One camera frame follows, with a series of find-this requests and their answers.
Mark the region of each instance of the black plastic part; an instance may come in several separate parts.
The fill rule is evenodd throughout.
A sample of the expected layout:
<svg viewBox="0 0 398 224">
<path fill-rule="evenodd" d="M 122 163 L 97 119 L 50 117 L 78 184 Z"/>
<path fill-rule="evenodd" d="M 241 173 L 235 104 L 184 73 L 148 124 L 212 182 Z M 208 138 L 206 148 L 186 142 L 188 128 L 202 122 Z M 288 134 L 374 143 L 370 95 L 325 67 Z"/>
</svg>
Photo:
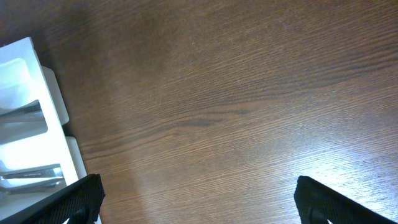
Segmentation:
<svg viewBox="0 0 398 224">
<path fill-rule="evenodd" d="M 99 174 L 90 174 L 0 221 L 15 223 L 94 223 L 105 197 Z"/>
<path fill-rule="evenodd" d="M 395 224 L 311 177 L 298 178 L 294 200 L 302 224 Z"/>
</svg>

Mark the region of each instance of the wood grain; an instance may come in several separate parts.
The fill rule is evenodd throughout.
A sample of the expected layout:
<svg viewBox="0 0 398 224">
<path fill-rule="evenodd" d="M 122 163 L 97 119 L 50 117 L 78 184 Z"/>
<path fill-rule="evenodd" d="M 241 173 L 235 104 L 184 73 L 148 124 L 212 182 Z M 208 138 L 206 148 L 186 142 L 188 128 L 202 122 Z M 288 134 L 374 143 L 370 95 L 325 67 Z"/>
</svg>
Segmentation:
<svg viewBox="0 0 398 224">
<path fill-rule="evenodd" d="M 396 1 L 1 1 L 104 223 L 300 223 L 309 175 L 398 222 Z"/>
</svg>

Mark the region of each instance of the white organizer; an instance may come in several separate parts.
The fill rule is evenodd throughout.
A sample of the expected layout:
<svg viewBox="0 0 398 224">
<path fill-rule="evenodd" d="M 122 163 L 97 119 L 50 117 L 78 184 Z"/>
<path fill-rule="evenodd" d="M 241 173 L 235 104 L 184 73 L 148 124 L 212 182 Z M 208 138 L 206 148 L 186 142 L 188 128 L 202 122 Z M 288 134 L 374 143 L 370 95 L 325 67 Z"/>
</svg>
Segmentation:
<svg viewBox="0 0 398 224">
<path fill-rule="evenodd" d="M 12 110 L 34 100 L 39 101 L 45 120 L 20 126 L 0 123 L 0 172 L 60 164 L 65 183 L 70 185 L 87 175 L 83 160 L 76 139 L 63 133 L 62 125 L 69 116 L 55 74 L 40 65 L 27 37 L 0 48 L 0 108 Z M 6 202 L 0 202 L 0 220 L 52 193 L 10 195 Z"/>
</svg>

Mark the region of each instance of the metal utensil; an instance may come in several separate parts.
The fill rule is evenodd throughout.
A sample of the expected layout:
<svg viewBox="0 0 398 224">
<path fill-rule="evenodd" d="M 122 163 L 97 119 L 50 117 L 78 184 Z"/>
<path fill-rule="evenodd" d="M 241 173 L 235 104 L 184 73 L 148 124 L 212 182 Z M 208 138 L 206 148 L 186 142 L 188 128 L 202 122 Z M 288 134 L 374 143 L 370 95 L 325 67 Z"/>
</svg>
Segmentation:
<svg viewBox="0 0 398 224">
<path fill-rule="evenodd" d="M 44 115 L 38 100 L 11 111 L 7 110 L 5 113 L 3 112 L 3 114 L 0 114 L 0 123 L 32 122 L 42 120 L 44 120 Z"/>
<path fill-rule="evenodd" d="M 58 186 L 61 181 L 63 181 L 63 178 L 55 178 L 17 187 L 0 187 L 0 201 L 6 199 L 9 195 L 46 192 Z"/>
<path fill-rule="evenodd" d="M 28 169 L 0 172 L 0 180 L 6 179 L 25 179 L 25 178 L 63 178 L 60 164 L 33 167 Z"/>
</svg>

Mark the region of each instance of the brown wooden surface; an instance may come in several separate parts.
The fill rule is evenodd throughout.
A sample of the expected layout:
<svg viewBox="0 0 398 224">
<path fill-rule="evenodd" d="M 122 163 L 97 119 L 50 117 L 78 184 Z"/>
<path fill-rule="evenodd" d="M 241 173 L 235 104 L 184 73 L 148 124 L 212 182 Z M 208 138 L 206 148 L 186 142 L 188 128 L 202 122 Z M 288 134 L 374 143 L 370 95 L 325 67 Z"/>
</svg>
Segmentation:
<svg viewBox="0 0 398 224">
<path fill-rule="evenodd" d="M 398 222 L 397 1 L 1 1 L 104 223 L 299 223 L 311 177 Z"/>
</svg>

